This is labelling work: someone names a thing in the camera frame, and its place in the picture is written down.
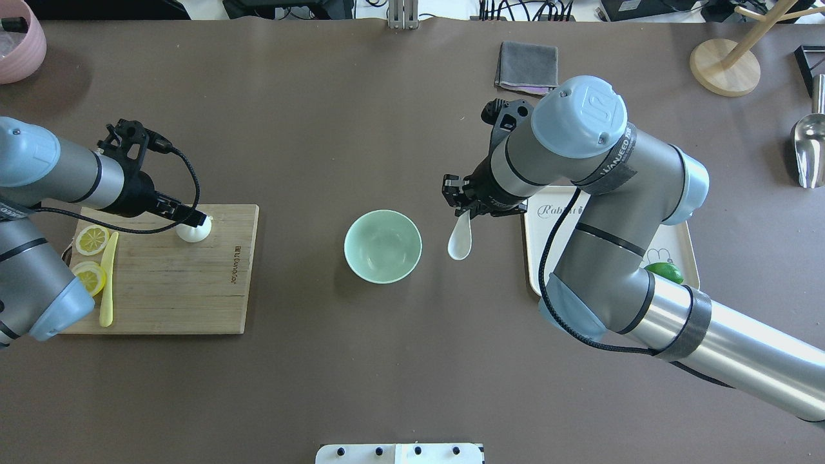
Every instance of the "metal clamp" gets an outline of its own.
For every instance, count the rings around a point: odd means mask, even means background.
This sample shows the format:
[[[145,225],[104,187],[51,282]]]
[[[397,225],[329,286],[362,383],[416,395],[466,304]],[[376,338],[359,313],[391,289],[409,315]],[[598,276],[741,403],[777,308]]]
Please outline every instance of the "metal clamp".
[[[418,0],[387,0],[390,29],[418,29]]]

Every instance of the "light blue joint cap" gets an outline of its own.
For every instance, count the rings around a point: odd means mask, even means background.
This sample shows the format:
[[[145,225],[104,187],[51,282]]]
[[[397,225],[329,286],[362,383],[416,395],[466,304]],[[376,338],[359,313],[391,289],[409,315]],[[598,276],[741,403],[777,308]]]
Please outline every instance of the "light blue joint cap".
[[[665,219],[662,224],[674,225],[690,219],[693,211],[699,209],[710,189],[710,177],[708,170],[702,163],[691,158],[685,152],[676,148],[681,156],[682,164],[685,166],[685,186],[681,189],[679,204],[673,213]]]
[[[80,279],[75,277],[31,326],[29,335],[44,342],[86,317],[94,308],[95,301]]]
[[[590,158],[619,141],[627,126],[627,107],[609,83],[577,76],[539,101],[530,126],[539,143],[551,152],[565,158]]]
[[[607,327],[599,320],[593,311],[584,304],[578,295],[570,290],[570,287],[562,282],[555,274],[551,273],[547,278],[547,295],[550,297],[550,303],[553,303],[553,309],[556,314],[581,335],[589,338],[594,342],[601,340],[601,337],[607,333]],[[550,310],[545,305],[545,299],[539,300],[539,312],[544,316],[556,329],[567,333],[561,328]]]
[[[60,142],[48,130],[0,117],[0,187],[20,187],[50,173],[60,159]]]

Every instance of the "gray cloth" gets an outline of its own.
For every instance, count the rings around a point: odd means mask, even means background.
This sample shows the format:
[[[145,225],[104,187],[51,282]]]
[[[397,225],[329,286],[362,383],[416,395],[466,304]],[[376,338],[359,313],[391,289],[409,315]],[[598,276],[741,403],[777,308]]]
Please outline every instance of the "gray cloth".
[[[544,95],[559,85],[559,49],[547,45],[502,42],[496,85],[507,90]]]

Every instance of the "pink bowl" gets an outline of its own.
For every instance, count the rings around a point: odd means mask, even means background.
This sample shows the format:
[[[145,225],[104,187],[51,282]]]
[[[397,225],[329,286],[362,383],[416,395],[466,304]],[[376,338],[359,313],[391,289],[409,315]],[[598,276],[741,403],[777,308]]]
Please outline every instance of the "pink bowl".
[[[14,83],[31,76],[46,56],[46,37],[35,13],[22,0],[0,0],[0,17],[24,17],[29,22],[26,38],[0,59],[0,84]]]

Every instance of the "wooden stand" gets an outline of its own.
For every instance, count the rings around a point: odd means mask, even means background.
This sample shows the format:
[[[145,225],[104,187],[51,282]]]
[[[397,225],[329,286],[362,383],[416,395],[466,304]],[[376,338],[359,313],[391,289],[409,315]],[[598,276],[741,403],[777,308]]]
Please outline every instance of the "wooden stand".
[[[735,11],[759,21],[745,38],[736,43],[727,39],[702,42],[691,53],[691,72],[696,80],[713,93],[725,97],[741,97],[759,83],[760,69],[751,48],[779,21],[825,12],[825,7],[785,14],[796,0],[780,0],[766,14],[760,15],[743,7]]]

